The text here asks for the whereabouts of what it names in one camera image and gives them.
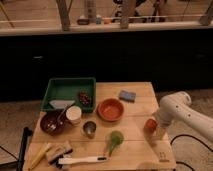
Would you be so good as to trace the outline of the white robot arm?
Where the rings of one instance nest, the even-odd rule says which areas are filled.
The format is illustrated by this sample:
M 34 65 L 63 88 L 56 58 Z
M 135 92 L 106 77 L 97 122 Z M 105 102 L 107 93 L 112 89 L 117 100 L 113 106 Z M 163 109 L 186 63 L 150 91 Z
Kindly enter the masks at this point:
M 173 119 L 179 119 L 213 142 L 213 118 L 193 110 L 191 103 L 190 95 L 184 91 L 166 95 L 161 98 L 154 117 L 162 128 L 170 126 Z

